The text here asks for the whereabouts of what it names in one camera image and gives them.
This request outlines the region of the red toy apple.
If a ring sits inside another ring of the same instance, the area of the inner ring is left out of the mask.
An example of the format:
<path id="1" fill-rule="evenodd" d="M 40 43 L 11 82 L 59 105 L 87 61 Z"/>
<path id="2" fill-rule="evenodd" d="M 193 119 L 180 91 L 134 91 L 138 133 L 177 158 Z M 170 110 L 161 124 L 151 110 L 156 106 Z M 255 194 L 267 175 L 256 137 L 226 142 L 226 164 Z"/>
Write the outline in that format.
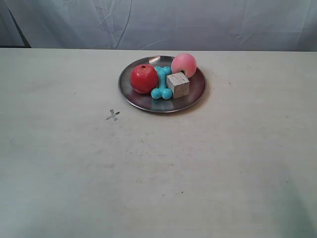
<path id="1" fill-rule="evenodd" d="M 158 74 L 149 64 L 141 64 L 131 72 L 130 84 L 134 91 L 149 94 L 158 84 Z"/>

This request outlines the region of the white backdrop cloth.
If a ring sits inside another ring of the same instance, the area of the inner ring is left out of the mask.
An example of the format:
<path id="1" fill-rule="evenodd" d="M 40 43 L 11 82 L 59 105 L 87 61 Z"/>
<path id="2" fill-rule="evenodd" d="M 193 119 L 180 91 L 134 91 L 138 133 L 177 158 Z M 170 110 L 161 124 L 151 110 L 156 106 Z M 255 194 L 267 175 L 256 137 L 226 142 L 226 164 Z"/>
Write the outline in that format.
<path id="1" fill-rule="evenodd" d="M 10 47 L 309 51 L 314 0 L 3 0 L 0 44 Z"/>

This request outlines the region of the pencil cross mark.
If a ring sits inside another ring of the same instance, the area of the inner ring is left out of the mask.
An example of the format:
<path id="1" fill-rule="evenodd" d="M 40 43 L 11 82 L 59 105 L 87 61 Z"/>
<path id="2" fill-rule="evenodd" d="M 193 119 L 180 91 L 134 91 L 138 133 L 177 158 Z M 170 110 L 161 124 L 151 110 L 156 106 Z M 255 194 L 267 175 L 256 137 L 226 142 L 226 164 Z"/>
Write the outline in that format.
<path id="1" fill-rule="evenodd" d="M 106 118 L 106 120 L 109 120 L 109 119 L 113 119 L 114 121 L 117 121 L 117 116 L 120 114 L 120 112 L 115 112 L 113 109 L 110 110 L 110 116 L 108 116 Z"/>

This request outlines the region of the turquoise toy bone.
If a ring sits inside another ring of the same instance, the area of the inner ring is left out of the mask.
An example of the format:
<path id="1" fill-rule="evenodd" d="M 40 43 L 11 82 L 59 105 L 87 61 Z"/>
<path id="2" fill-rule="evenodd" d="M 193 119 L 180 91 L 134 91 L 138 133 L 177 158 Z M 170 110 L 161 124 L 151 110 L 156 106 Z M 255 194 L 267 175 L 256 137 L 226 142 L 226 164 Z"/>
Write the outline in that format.
<path id="1" fill-rule="evenodd" d="M 158 75 L 158 86 L 151 91 L 151 97 L 155 100 L 160 98 L 169 100 L 172 97 L 172 91 L 166 85 L 166 78 L 172 73 L 171 67 L 156 66 L 155 70 Z"/>

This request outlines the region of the pink toy peach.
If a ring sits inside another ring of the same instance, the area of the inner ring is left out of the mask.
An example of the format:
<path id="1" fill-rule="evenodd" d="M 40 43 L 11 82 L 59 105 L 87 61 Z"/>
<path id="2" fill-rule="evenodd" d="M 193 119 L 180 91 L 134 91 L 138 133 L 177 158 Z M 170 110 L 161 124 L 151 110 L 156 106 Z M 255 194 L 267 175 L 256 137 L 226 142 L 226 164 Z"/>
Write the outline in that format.
<path id="1" fill-rule="evenodd" d="M 176 56 L 171 63 L 172 73 L 183 72 L 187 78 L 192 77 L 197 69 L 196 59 L 188 53 Z"/>

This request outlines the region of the white wooden cube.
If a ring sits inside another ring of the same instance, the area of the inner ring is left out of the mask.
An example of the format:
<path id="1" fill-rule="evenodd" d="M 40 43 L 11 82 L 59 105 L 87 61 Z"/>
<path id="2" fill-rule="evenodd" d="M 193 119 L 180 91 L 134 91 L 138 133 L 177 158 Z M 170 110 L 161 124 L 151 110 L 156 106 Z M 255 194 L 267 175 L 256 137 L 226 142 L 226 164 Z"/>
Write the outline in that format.
<path id="1" fill-rule="evenodd" d="M 182 72 L 168 75 L 166 85 L 172 91 L 174 99 L 187 96 L 189 93 L 190 81 Z"/>

